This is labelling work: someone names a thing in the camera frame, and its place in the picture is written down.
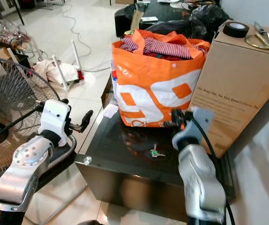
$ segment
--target keys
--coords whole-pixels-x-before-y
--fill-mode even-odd
[[[150,150],[150,154],[154,158],[157,158],[158,156],[166,156],[166,155],[160,154],[158,151],[156,151],[156,144],[154,145],[154,148]]]

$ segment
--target tiled floor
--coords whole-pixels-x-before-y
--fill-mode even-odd
[[[81,32],[80,38],[92,48],[91,55],[81,59],[82,66],[86,70],[97,70],[109,66],[111,58],[111,43],[117,41],[115,36],[114,13],[124,8],[125,5],[115,4],[109,6],[109,0],[71,0],[66,1],[65,6],[54,6],[54,10],[35,9],[22,12],[25,29],[31,34],[38,46],[51,57],[53,54],[63,62],[71,63],[73,51],[71,39],[74,39],[80,55],[88,52],[88,49],[80,45],[76,35],[70,32],[73,21],[62,17],[63,11],[73,8],[66,13],[77,20],[75,31]],[[12,14],[8,19],[19,23],[17,14]],[[109,78],[109,70],[97,73],[86,73],[85,81],[75,85],[70,92],[65,93],[57,89],[61,98],[68,98],[72,106],[72,122],[80,123],[83,115],[90,109],[95,120],[102,109],[100,97]],[[83,145],[92,122],[83,134],[74,134],[77,139],[77,150]],[[84,144],[87,147],[96,126],[88,135]],[[71,196],[86,185],[85,180],[75,165],[70,166],[53,181],[38,191],[29,206],[26,216],[37,224],[42,224]],[[77,225],[86,220],[97,219],[105,225],[184,225],[185,223],[151,215],[148,213],[127,210],[123,207],[100,202],[95,199],[89,187],[65,208],[48,225]],[[26,219],[23,225],[30,225]]]

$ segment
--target white wall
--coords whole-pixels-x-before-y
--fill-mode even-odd
[[[239,187],[237,225],[269,225],[269,101],[230,149]]]
[[[236,21],[269,27],[269,0],[221,0],[221,6]]]

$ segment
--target cardboard box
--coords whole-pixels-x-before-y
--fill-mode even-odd
[[[134,0],[115,0],[116,4],[134,4]]]
[[[253,25],[248,26],[248,34],[255,34]],[[190,104],[215,113],[208,137],[218,157],[268,99],[269,50],[220,32],[211,45]]]

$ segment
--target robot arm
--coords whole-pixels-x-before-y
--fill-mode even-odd
[[[179,150],[179,173],[184,182],[185,208],[189,216],[188,224],[196,221],[210,224],[224,222],[226,195],[215,175],[215,166],[200,145],[202,133],[191,120],[199,123],[207,132],[213,119],[210,111],[194,108],[192,113],[183,114],[176,110],[173,120],[177,125],[186,125],[172,139],[173,146]]]
[[[70,123],[70,107],[48,100],[41,115],[38,135],[17,148],[10,167],[0,177],[0,225],[20,225],[33,197],[39,177],[47,171],[55,148],[67,143],[71,128],[84,130],[92,111],[81,125]]]

